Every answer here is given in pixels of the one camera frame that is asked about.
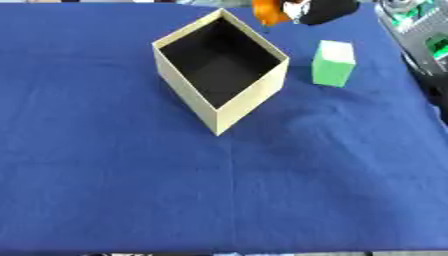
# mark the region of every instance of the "tan box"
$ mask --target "tan box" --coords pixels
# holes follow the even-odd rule
[[[225,9],[155,41],[153,50],[160,76],[215,135],[279,91],[289,64]]]

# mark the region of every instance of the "green circuit board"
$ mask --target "green circuit board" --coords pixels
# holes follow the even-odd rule
[[[392,15],[392,25],[395,27],[411,26],[435,8],[434,0],[426,0],[406,13]]]

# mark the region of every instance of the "box wall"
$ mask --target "box wall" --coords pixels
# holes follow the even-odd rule
[[[159,49],[156,47],[153,49],[160,76],[212,131],[216,131],[217,112],[213,106],[163,56]]]
[[[218,109],[216,135],[220,135],[238,120],[258,107],[283,87],[289,59],[269,71],[257,82]]]

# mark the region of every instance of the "box rim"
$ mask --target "box rim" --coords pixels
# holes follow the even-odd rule
[[[167,45],[169,45],[169,44],[172,44],[173,42],[171,42],[171,43],[169,43],[169,44],[166,44],[166,45],[164,45],[164,46],[161,46],[161,47],[158,46],[158,44],[160,44],[164,39],[166,39],[166,38],[168,38],[168,37],[171,37],[171,36],[173,36],[174,34],[179,34],[179,33],[181,33],[183,30],[187,30],[187,31],[188,31],[188,28],[193,27],[194,24],[197,23],[199,20],[201,20],[201,19],[206,19],[206,18],[209,17],[209,16],[213,16],[213,15],[218,14],[218,15],[216,16],[216,18],[210,19],[210,20],[207,21],[207,22],[203,22],[203,23],[201,24],[201,26],[199,26],[199,27],[197,27],[197,28],[195,28],[195,29],[190,30],[188,33],[186,33],[185,35],[179,37],[179,38],[176,39],[175,41],[177,41],[177,40],[179,40],[179,39],[182,39],[183,37],[186,37],[187,35],[189,35],[189,34],[195,32],[196,30],[199,30],[199,29],[201,29],[201,28],[207,26],[208,24],[210,24],[210,23],[212,23],[213,21],[215,21],[215,20],[219,19],[220,17],[222,17],[222,12],[223,12],[223,10],[224,10],[224,8],[219,8],[219,9],[217,9],[217,10],[215,10],[215,11],[209,13],[209,14],[206,14],[206,15],[204,15],[204,16],[202,16],[202,17],[200,17],[200,18],[198,18],[198,19],[196,19],[196,20],[194,20],[194,21],[188,23],[188,24],[185,25],[185,26],[183,26],[183,27],[181,27],[181,28],[179,28],[179,29],[176,29],[175,31],[169,33],[168,35],[163,36],[163,37],[157,39],[156,41],[152,42],[152,45],[153,45],[155,48],[157,48],[157,49],[161,49],[161,48],[163,48],[163,47],[165,47],[165,46],[167,46]]]
[[[177,75],[179,75],[183,80],[185,80],[185,82],[187,83],[187,85],[190,87],[190,89],[193,89],[195,91],[196,94],[199,95],[199,97],[206,102],[206,104],[215,112],[217,113],[217,109],[204,97],[204,95],[202,95],[202,93],[200,93],[196,87],[194,87],[190,80],[188,80],[180,71],[179,69],[176,68],[176,66],[174,66],[173,63],[171,63],[171,61],[165,56],[165,54],[163,54],[163,52],[157,48],[157,47],[153,47],[154,51],[157,51],[162,58],[166,61],[166,63],[170,66],[170,68],[172,68],[174,70],[174,72],[176,72]]]
[[[270,53],[270,52],[269,52],[269,51],[268,51],[262,44],[260,44],[260,43],[257,42],[256,40],[254,40],[258,45],[262,46],[266,51],[268,51],[269,54],[271,54],[273,57],[275,57],[277,60],[279,60],[280,63],[278,63],[277,65],[275,65],[272,69],[270,69],[268,72],[266,72],[265,74],[263,74],[259,79],[257,79],[256,81],[254,81],[253,83],[251,83],[250,85],[248,85],[246,88],[244,88],[242,91],[240,91],[239,93],[237,93],[234,97],[232,97],[232,98],[231,98],[230,100],[228,100],[226,103],[224,103],[223,105],[221,105],[219,108],[215,108],[215,107],[214,107],[214,106],[213,106],[213,105],[212,105],[212,104],[211,104],[211,103],[204,97],[204,95],[202,95],[202,93],[200,93],[200,92],[196,89],[196,87],[193,86],[193,84],[190,82],[190,80],[187,79],[187,78],[186,78],[186,77],[179,71],[179,69],[178,69],[178,68],[177,68],[177,67],[176,67],[176,66],[175,66],[175,65],[174,65],[174,64],[173,64],[173,63],[172,63],[166,56],[165,56],[165,54],[160,50],[161,48],[163,48],[163,47],[166,46],[166,45],[171,44],[172,42],[169,43],[169,44],[166,44],[166,45],[164,45],[164,46],[162,46],[162,47],[157,46],[157,44],[159,44],[164,38],[169,37],[169,36],[172,36],[172,35],[175,34],[175,33],[179,33],[179,32],[182,31],[182,30],[186,30],[188,27],[193,26],[199,19],[204,19],[204,18],[206,18],[206,17],[208,17],[208,16],[215,15],[216,13],[218,13],[218,16],[216,16],[216,18],[209,20],[207,23],[202,24],[202,26],[197,27],[196,29],[194,29],[194,30],[192,30],[192,31],[189,31],[187,34],[183,35],[182,37],[179,37],[177,40],[179,40],[179,39],[181,39],[181,38],[183,38],[183,37],[185,37],[185,36],[191,34],[192,32],[194,32],[194,31],[196,31],[196,30],[198,30],[198,29],[201,29],[202,27],[204,27],[204,26],[206,26],[206,25],[212,23],[213,21],[215,21],[215,20],[217,20],[217,19],[219,19],[219,18],[223,18],[223,19],[225,19],[226,21],[228,21],[230,24],[232,24],[232,26],[234,26],[236,29],[238,29],[239,31],[243,32],[246,36],[248,36],[248,37],[250,37],[252,40],[254,40],[251,36],[248,35],[248,33],[246,33],[246,31],[240,29],[240,28],[239,28],[238,26],[236,26],[233,22],[237,22],[237,23],[239,23],[239,24],[242,25],[245,29],[247,29],[248,31],[251,31],[253,36],[255,36],[255,37],[257,37],[258,39],[260,39],[264,44],[268,45],[271,49],[274,49],[275,52],[276,52],[279,56],[282,57],[282,59],[279,59],[277,56],[275,56],[274,54]],[[178,75],[180,75],[180,76],[182,77],[182,79],[184,79],[184,80],[187,82],[187,84],[188,84],[188,86],[190,87],[190,89],[193,89],[193,90],[200,96],[200,98],[201,98],[202,100],[204,100],[204,101],[207,103],[207,105],[213,109],[213,111],[214,111],[215,113],[218,113],[219,110],[220,110],[221,108],[223,108],[224,106],[226,106],[227,104],[229,104],[229,102],[231,102],[233,99],[237,98],[237,97],[240,96],[243,92],[245,92],[246,90],[248,90],[250,87],[256,85],[256,84],[257,84],[260,80],[262,80],[265,76],[267,76],[267,75],[270,74],[271,72],[275,71],[275,69],[277,69],[277,68],[278,68],[280,65],[282,65],[284,62],[289,62],[289,60],[290,60],[290,58],[289,58],[288,55],[286,55],[286,54],[285,54],[283,51],[281,51],[278,47],[276,47],[276,46],[273,45],[271,42],[269,42],[266,38],[264,38],[264,37],[262,37],[260,34],[258,34],[255,30],[253,30],[249,25],[247,25],[247,24],[244,23],[242,20],[240,20],[238,17],[236,17],[233,13],[227,11],[225,8],[219,8],[219,9],[217,9],[217,10],[215,10],[215,11],[213,11],[213,12],[211,12],[211,13],[209,13],[209,14],[207,14],[207,15],[205,15],[205,16],[199,18],[199,19],[198,19],[198,20],[195,20],[195,21],[193,21],[193,22],[191,22],[191,23],[189,23],[189,24],[187,24],[187,25],[185,25],[184,27],[182,27],[182,28],[180,28],[180,29],[178,29],[178,30],[175,30],[175,31],[171,32],[170,34],[168,34],[168,35],[166,35],[166,36],[164,36],[164,37],[162,37],[162,38],[159,38],[158,40],[156,40],[156,41],[154,41],[154,42],[152,42],[152,46],[153,46],[153,49],[154,49],[155,51],[158,51],[158,53],[161,54],[161,56],[162,56],[162,57],[164,58],[164,60],[168,63],[168,65],[169,65],[171,68],[173,68],[173,69],[175,70],[175,72],[176,72]]]
[[[246,90],[248,90],[249,88],[251,88],[252,86],[256,85],[260,80],[264,79],[264,77],[268,76],[270,73],[275,72],[276,69],[278,69],[282,64],[284,64],[285,62],[289,62],[289,57],[287,59],[285,59],[284,61],[281,61],[278,65],[276,65],[275,67],[273,67],[271,70],[269,70],[268,72],[266,72],[264,75],[262,75],[259,79],[257,79],[255,82],[251,83],[249,86],[247,86],[246,88],[244,88],[244,90],[242,90],[241,92],[239,92],[237,95],[235,95],[233,98],[231,98],[230,100],[228,100],[226,103],[224,103],[222,106],[220,106],[219,108],[216,109],[217,112],[219,112],[220,109],[222,109],[224,106],[230,104],[229,102],[231,102],[233,99],[239,97],[242,93],[244,93]]]

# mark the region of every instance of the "blue tablecloth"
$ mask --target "blue tablecloth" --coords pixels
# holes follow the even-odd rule
[[[448,135],[371,5],[274,27],[285,87],[221,137],[150,47],[210,11],[0,6],[0,252],[448,247]],[[311,84],[322,39],[354,43],[346,88]]]

